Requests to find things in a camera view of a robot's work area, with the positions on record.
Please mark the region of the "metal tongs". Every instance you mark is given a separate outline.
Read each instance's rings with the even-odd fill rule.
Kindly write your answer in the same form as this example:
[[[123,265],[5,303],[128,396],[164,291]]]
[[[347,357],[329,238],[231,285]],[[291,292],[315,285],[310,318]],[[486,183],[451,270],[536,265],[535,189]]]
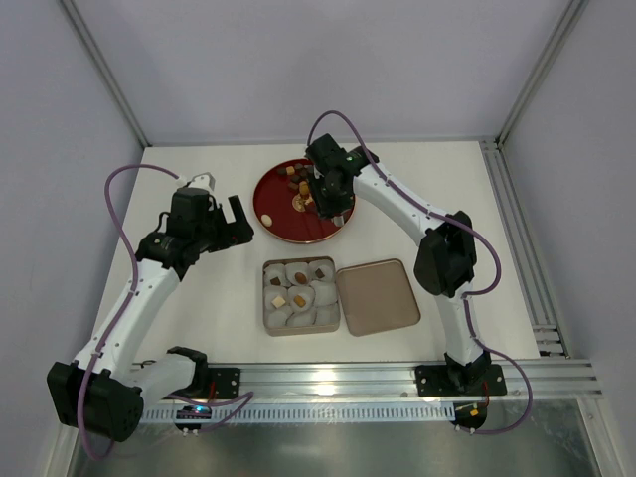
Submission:
[[[334,216],[334,217],[326,217],[318,211],[317,204],[314,201],[313,197],[310,194],[298,194],[296,196],[296,205],[298,211],[301,213],[309,214],[315,216],[318,220],[323,222],[330,222],[335,227],[342,227],[346,220],[343,215]]]

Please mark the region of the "white square chocolate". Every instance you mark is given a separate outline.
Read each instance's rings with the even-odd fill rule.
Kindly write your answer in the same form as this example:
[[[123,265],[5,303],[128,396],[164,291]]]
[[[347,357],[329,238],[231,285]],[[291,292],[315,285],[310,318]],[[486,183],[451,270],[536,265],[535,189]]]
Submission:
[[[274,298],[274,299],[272,300],[272,305],[273,305],[275,308],[280,308],[280,307],[281,307],[281,306],[283,306],[284,304],[285,304],[285,300],[284,300],[282,297],[280,297],[280,296],[278,296],[278,297],[276,297],[276,298]]]

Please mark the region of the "brown oval chocolate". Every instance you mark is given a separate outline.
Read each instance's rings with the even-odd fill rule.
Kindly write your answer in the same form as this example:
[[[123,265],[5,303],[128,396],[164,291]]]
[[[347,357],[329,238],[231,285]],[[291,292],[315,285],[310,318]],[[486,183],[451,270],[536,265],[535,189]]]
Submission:
[[[307,282],[306,275],[301,272],[296,272],[294,274],[294,279],[300,284],[305,284]]]

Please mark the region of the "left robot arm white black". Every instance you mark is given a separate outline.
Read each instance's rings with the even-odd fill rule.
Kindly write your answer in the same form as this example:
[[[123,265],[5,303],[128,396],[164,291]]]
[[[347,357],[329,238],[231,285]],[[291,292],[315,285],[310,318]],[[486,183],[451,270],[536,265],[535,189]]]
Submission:
[[[231,196],[229,205],[232,221],[209,191],[175,191],[165,229],[140,241],[129,282],[96,335],[71,363],[54,363],[48,372],[62,424],[123,442],[147,407],[177,392],[192,398],[208,388],[203,352],[175,346],[147,370],[135,372],[132,364],[163,304],[200,256],[252,241],[239,196]]]

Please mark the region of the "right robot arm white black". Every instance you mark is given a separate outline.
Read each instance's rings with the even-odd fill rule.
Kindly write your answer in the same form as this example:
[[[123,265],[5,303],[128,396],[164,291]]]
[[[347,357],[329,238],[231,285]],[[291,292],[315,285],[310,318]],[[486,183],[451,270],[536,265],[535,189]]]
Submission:
[[[435,298],[446,338],[438,382],[458,395],[481,391],[492,359],[476,343],[475,328],[466,319],[472,310],[469,293],[477,261],[470,218],[425,204],[362,146],[346,151],[325,134],[307,146],[305,157],[313,165],[309,188],[321,218],[335,221],[362,199],[413,240],[414,277]]]

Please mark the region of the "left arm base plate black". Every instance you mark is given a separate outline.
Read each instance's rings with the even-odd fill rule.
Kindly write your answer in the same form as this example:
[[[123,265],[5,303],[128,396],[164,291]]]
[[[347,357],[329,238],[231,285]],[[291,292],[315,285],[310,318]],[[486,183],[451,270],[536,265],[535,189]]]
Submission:
[[[206,398],[208,400],[233,399],[239,396],[240,368],[210,367]]]

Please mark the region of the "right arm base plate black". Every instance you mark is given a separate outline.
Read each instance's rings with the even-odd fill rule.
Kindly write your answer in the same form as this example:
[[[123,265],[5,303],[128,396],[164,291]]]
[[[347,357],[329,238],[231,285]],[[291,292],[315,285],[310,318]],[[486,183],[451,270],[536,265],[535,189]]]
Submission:
[[[421,398],[502,397],[508,393],[503,370],[492,364],[482,377],[459,387],[448,375],[446,365],[420,365],[414,369],[417,395]]]

